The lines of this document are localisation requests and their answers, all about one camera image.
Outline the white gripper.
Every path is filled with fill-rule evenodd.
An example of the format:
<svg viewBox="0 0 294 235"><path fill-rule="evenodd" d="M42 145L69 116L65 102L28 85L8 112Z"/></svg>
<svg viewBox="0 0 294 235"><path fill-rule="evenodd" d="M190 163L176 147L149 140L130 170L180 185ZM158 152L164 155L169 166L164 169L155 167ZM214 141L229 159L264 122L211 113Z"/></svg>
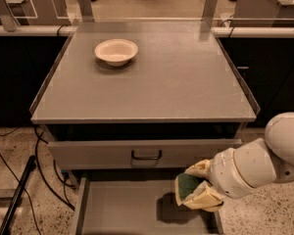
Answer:
<svg viewBox="0 0 294 235"><path fill-rule="evenodd" d="M200 183L182 203L192 210L216 212L223 205L223 195L239 199L250 195L254 188L240 175L235 161L234 149L229 148L214 156L212 160L202 160L185 170L186 174L199 178L209 178Z"/></svg>

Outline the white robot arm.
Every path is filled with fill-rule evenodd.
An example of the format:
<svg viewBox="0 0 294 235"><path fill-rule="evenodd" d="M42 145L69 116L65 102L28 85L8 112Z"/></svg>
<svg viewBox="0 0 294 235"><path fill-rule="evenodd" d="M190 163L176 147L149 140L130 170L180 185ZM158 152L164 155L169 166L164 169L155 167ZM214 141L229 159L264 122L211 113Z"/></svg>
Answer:
<svg viewBox="0 0 294 235"><path fill-rule="evenodd" d="M192 210L215 212L226 197L239 199L261 186L294 181L294 113L272 118L265 136L200 161L174 183L175 200Z"/></svg>

